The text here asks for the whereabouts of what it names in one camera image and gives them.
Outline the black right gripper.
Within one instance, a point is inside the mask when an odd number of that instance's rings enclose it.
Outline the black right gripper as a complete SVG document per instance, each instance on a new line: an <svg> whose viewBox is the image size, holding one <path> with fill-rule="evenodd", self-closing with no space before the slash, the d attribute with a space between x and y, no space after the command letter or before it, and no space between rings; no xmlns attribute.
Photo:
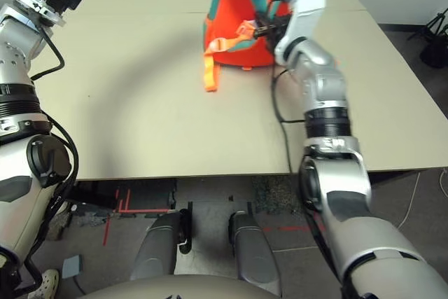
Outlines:
<svg viewBox="0 0 448 299"><path fill-rule="evenodd" d="M273 18L270 18L266 12L257 11L255 13L255 21L260 27L254 30L253 37L255 39L264 37L267 47L275 49L286 33L290 18L290 15L275 15Z"/></svg>

